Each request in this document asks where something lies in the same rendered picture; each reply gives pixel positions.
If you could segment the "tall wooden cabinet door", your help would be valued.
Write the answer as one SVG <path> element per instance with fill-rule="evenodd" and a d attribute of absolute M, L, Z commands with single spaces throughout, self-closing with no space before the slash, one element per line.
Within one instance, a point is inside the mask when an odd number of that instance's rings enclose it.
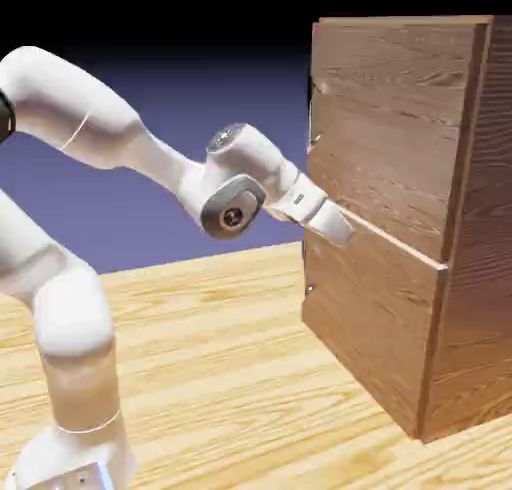
<path fill-rule="evenodd" d="M 489 22 L 324 19 L 313 32 L 311 176 L 438 261 L 447 256 L 465 104 Z"/>

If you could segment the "short wooden cabinet door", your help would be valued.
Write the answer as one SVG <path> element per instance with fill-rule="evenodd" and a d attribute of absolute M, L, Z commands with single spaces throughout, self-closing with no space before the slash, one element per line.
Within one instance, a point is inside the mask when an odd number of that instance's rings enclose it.
<path fill-rule="evenodd" d="M 361 218 L 342 247 L 306 233 L 304 323 L 410 436 L 418 434 L 447 266 Z"/>

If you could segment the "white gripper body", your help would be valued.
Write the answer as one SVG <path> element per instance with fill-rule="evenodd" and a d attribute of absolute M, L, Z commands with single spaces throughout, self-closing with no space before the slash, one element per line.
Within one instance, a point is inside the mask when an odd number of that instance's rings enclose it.
<path fill-rule="evenodd" d="M 321 236 L 335 246 L 345 245 L 354 233 L 342 209 L 330 199 L 322 203 L 305 224 L 305 229 Z"/>

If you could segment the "brown wooden cabinet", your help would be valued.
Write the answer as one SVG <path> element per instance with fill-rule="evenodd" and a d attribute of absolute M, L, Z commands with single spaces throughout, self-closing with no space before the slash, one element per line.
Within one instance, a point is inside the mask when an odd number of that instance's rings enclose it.
<path fill-rule="evenodd" d="M 490 22 L 465 104 L 447 266 L 432 320 L 417 436 L 512 413 L 512 16 Z"/>

